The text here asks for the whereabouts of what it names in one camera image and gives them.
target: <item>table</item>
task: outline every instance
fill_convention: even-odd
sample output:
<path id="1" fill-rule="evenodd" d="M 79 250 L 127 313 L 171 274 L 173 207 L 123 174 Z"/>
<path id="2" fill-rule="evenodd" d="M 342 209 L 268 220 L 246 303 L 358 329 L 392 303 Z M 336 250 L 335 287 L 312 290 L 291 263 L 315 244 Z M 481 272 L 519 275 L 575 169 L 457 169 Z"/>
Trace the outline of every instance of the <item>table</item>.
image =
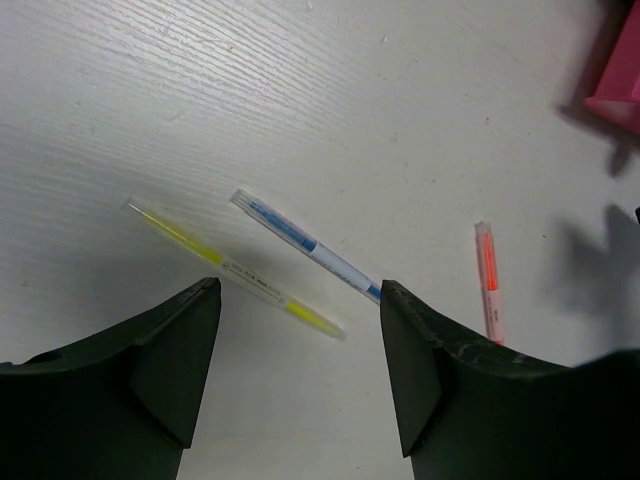
<path id="1" fill-rule="evenodd" d="M 349 332 L 324 338 L 223 282 L 179 478 L 412 478 L 376 306 L 229 197 L 247 188 L 480 332 L 473 225 L 491 221 L 509 346 L 566 365 L 637 346 L 640 328 L 615 340 L 571 293 L 608 265 L 606 206 L 640 201 L 637 168 L 606 172 L 611 137 L 563 114 L 611 15 L 595 0 L 3 2 L 2 360 L 211 274 L 120 210 L 138 195 Z M 595 267 L 567 270 L 580 252 Z"/>

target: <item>orange highlighter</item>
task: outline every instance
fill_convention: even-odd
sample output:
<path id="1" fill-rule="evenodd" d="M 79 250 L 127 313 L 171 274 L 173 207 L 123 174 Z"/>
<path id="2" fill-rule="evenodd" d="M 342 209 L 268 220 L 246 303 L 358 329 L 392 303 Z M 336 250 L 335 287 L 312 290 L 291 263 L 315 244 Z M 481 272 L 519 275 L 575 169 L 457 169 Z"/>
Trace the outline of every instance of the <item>orange highlighter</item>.
<path id="1" fill-rule="evenodd" d="M 476 246 L 478 248 L 478 266 L 480 282 L 484 296 L 485 322 L 487 337 L 504 345 L 504 324 L 502 323 L 502 302 L 498 286 L 498 267 L 496 252 L 493 248 L 491 224 L 480 222 L 476 225 Z"/>

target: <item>yellow highlighter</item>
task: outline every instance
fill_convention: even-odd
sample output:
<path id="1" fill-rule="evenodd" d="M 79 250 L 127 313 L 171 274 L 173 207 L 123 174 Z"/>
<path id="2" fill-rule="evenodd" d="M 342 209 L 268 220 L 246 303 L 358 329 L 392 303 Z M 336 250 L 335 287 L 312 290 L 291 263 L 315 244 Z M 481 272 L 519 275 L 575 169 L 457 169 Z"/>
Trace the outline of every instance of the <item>yellow highlighter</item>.
<path id="1" fill-rule="evenodd" d="M 251 270 L 233 261 L 228 256 L 215 250 L 186 233 L 178 226 L 169 223 L 164 218 L 143 206 L 137 199 L 129 198 L 123 207 L 125 210 L 136 214 L 147 225 L 153 227 L 174 243 L 180 245 L 201 260 L 204 260 L 220 274 L 237 283 L 257 297 L 274 307 L 284 310 L 300 322 L 308 325 L 333 338 L 343 339 L 346 334 L 342 328 L 326 319 L 316 311 L 307 307 L 281 288 L 256 275 Z"/>

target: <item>marker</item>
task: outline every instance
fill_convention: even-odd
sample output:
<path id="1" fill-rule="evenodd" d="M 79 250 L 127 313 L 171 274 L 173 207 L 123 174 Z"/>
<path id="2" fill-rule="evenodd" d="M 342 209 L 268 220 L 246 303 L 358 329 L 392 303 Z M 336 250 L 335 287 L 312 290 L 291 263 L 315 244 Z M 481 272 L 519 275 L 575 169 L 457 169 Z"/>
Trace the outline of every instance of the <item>marker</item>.
<path id="1" fill-rule="evenodd" d="M 171 224 L 149 208 L 143 206 L 138 200 L 129 198 L 124 204 L 123 209 L 136 214 L 138 218 L 141 218 L 157 232 L 188 250 L 199 259 L 204 260 L 220 275 L 240 285 L 270 305 L 284 310 L 305 325 L 315 328 L 333 338 L 344 338 L 346 336 L 344 330 L 335 323 L 327 320 L 291 295 L 287 295 L 281 288 L 240 265 L 238 262 L 235 262 L 219 250 L 207 246 L 193 235 Z"/>
<path id="2" fill-rule="evenodd" d="M 488 222 L 480 222 L 475 228 L 480 282 L 484 295 L 487 337 L 500 345 L 504 345 L 502 302 L 500 301 L 498 266 L 496 265 L 496 253 L 493 248 L 491 225 Z"/>
<path id="3" fill-rule="evenodd" d="M 239 189 L 231 201 L 289 245 L 294 246 L 343 282 L 380 305 L 380 285 L 340 258 L 262 200 Z"/>

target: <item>pink plastic cup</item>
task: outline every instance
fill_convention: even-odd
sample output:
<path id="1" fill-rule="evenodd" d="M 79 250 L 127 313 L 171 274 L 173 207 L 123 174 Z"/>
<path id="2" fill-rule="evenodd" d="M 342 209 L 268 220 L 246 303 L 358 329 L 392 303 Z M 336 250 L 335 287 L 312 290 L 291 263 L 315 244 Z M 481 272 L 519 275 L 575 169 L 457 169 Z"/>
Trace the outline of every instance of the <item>pink plastic cup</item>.
<path id="1" fill-rule="evenodd" d="M 596 93 L 584 105 L 640 134 L 640 1 L 629 13 Z"/>

